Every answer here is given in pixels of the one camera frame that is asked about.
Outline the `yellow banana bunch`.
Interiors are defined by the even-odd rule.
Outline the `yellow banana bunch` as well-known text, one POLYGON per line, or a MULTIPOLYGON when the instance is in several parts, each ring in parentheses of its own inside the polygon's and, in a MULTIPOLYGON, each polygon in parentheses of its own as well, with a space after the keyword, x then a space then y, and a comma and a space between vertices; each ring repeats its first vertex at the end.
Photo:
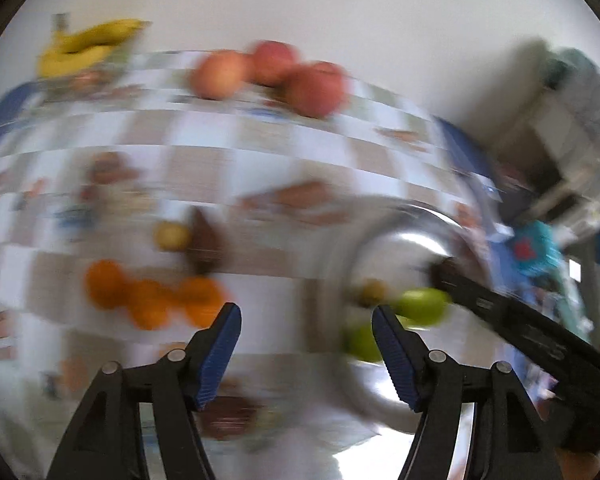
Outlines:
POLYGON ((73 76, 106 61, 115 50, 142 32, 147 22, 138 18, 122 18, 67 34, 63 29, 38 56, 36 76, 54 79, 73 76))

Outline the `pale orange apple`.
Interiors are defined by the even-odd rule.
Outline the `pale orange apple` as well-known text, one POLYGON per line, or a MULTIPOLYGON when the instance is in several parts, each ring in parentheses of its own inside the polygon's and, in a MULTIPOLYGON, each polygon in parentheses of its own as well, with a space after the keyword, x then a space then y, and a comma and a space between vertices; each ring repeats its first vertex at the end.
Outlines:
POLYGON ((198 98, 223 101, 250 81, 252 63, 245 53, 215 50, 206 53, 192 68, 189 87, 198 98))

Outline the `clear plastic fruit tray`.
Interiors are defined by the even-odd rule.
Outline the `clear plastic fruit tray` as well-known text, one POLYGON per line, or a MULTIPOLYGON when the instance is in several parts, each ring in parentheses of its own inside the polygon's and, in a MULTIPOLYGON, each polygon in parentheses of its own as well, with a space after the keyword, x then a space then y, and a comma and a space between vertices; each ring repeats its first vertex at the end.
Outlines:
POLYGON ((42 78, 36 81, 46 96, 52 100, 86 98, 102 92, 117 82, 129 68, 129 58, 113 58, 79 70, 68 76, 42 78))

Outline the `red apple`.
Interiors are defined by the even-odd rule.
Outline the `red apple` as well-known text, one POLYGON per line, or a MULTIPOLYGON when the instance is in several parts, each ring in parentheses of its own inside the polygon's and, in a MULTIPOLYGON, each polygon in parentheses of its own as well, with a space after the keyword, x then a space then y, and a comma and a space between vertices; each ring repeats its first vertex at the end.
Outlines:
POLYGON ((348 74, 339 65, 312 62, 298 65, 283 83, 283 100, 298 115, 322 119, 343 106, 348 74))
POLYGON ((251 52, 252 81, 265 87, 277 87, 300 61, 296 47, 286 42, 263 40, 251 52))

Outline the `silver metal bowl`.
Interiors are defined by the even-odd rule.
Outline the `silver metal bowl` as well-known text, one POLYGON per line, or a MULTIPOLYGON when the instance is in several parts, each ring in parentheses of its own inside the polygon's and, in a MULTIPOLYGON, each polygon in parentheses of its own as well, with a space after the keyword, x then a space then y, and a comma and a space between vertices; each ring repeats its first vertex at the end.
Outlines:
POLYGON ((412 200, 360 196, 327 234, 317 280, 317 331, 332 378, 355 411, 412 432, 418 416, 396 394, 370 332, 375 304, 386 304, 431 349, 460 363, 487 366, 495 337, 468 310, 434 290, 434 263, 453 259, 473 280, 490 284, 468 232, 447 214, 412 200))

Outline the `large green mango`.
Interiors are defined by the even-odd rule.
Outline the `large green mango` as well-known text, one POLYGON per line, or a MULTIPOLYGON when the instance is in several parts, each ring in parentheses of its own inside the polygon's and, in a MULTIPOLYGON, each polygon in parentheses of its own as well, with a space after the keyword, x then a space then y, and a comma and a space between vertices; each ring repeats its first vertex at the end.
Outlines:
POLYGON ((451 302, 451 296, 442 290, 412 288, 393 300, 391 307, 409 326, 429 327, 442 321, 451 302))

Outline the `small tan round fruit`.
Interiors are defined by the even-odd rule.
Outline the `small tan round fruit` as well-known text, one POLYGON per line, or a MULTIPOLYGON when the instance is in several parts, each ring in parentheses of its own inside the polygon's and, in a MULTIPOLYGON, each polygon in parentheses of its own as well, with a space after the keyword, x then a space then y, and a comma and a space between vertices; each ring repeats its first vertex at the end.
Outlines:
POLYGON ((154 225, 152 238, 162 252, 184 252, 192 239, 192 231, 182 222, 160 220, 154 225))

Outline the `large orange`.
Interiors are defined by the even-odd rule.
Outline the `large orange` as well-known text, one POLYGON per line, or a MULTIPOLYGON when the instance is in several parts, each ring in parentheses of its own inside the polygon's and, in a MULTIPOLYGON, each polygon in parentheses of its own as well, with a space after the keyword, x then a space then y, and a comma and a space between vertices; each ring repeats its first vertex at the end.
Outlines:
POLYGON ((128 299, 129 279, 116 260, 93 262, 85 271, 83 285, 88 300, 100 310, 123 307, 128 299))

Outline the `checkered printed tablecloth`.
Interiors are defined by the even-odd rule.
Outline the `checkered printed tablecloth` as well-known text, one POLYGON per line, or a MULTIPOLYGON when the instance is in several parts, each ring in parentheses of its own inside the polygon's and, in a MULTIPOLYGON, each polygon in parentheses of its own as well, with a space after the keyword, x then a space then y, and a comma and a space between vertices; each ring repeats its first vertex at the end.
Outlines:
POLYGON ((83 279, 112 259, 175 286, 186 262, 152 240, 157 222, 201 210, 224 240, 216 274, 244 325, 204 443, 222 479, 392 479, 411 444, 343 405, 314 344, 313 293, 329 222, 347 198, 434 206, 484 241, 474 192, 440 122, 352 80, 324 122, 281 110, 258 87, 233 102, 186 88, 195 51, 145 54, 94 99, 31 86, 0 103, 0 451, 20 479, 46 475, 107 361, 154 362, 194 326, 173 310, 140 330, 96 309, 83 279))

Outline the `right orange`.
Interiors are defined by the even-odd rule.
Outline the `right orange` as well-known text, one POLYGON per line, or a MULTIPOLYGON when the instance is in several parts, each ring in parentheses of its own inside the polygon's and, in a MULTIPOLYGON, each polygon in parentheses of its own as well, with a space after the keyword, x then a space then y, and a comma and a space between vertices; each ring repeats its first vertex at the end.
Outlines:
POLYGON ((208 276, 184 278, 176 288, 176 296, 188 322, 198 328, 208 328, 226 303, 225 290, 208 276))

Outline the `dark brown avocado on table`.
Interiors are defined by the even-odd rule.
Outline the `dark brown avocado on table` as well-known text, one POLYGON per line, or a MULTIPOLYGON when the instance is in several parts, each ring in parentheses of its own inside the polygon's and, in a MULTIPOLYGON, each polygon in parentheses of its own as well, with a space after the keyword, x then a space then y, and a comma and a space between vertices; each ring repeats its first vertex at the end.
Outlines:
POLYGON ((188 227, 192 239, 185 249, 189 271, 195 275, 209 275, 219 271, 227 258, 222 224, 208 208, 190 208, 188 227))

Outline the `middle orange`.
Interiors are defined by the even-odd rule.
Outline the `middle orange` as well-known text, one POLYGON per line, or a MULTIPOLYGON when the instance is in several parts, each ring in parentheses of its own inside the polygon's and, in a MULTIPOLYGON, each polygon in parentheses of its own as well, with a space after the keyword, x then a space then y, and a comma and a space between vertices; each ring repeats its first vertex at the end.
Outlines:
POLYGON ((170 304, 168 290, 157 281, 144 278, 129 284, 126 310, 140 330, 160 330, 166 326, 170 304))

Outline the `small yellow-brown fruit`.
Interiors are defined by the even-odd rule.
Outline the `small yellow-brown fruit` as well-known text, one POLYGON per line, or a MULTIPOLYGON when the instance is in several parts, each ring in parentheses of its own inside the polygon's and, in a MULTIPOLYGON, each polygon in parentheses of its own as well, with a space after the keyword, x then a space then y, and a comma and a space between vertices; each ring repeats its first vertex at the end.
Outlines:
POLYGON ((355 301, 362 308, 374 308, 385 304, 388 297, 388 285, 377 278, 366 280, 356 292, 355 301))

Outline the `dark round passion fruit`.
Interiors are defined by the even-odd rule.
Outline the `dark round passion fruit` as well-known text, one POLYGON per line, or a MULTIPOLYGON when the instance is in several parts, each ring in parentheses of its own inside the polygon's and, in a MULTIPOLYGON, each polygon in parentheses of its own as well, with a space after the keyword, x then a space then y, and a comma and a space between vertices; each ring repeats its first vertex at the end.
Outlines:
POLYGON ((217 441, 248 434, 261 408, 244 396, 217 396, 198 414, 201 434, 217 441))

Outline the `small green fruit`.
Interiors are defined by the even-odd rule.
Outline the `small green fruit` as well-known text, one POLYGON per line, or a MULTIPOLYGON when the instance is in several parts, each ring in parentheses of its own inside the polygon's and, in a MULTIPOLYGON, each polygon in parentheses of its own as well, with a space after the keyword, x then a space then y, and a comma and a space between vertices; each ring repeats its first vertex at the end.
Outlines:
POLYGON ((347 327, 343 332, 343 351, 367 363, 382 360, 370 322, 347 327))

